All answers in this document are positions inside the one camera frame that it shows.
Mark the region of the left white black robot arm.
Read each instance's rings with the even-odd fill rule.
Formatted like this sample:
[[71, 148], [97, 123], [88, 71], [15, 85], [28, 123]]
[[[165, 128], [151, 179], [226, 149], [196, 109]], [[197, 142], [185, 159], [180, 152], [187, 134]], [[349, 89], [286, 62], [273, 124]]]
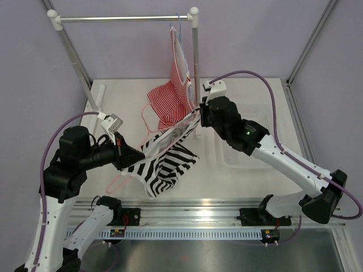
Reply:
[[84, 126], [64, 131], [49, 167], [40, 170], [39, 226], [29, 258], [17, 271], [79, 271], [86, 250], [106, 226], [119, 228], [118, 236], [124, 236], [128, 226], [139, 225], [140, 209], [123, 209], [119, 199], [102, 196], [91, 215], [66, 237], [86, 172], [107, 164], [120, 171], [145, 157], [119, 133], [114, 140], [107, 135], [103, 138], [102, 144], [91, 144], [92, 136]]

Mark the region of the black white striped tank top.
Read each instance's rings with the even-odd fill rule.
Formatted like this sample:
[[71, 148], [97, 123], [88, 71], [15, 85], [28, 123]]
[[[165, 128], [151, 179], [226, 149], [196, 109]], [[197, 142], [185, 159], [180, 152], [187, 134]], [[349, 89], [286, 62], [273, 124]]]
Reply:
[[196, 154], [182, 145], [199, 122], [200, 114], [196, 109], [175, 126], [156, 134], [141, 146], [145, 158], [124, 169], [121, 174], [140, 181], [150, 199], [172, 189], [199, 160]]

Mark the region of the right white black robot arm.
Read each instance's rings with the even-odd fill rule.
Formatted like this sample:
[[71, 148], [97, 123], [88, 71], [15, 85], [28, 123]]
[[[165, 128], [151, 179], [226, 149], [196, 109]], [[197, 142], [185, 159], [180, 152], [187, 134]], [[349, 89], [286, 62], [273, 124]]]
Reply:
[[243, 119], [236, 104], [225, 96], [211, 100], [203, 97], [200, 113], [201, 125], [213, 128], [232, 149], [267, 163], [301, 188], [298, 193], [267, 195], [256, 209], [261, 223], [299, 215], [320, 224], [330, 221], [343, 195], [338, 186], [345, 186], [347, 181], [343, 171], [322, 170], [289, 150], [281, 151], [268, 129]]

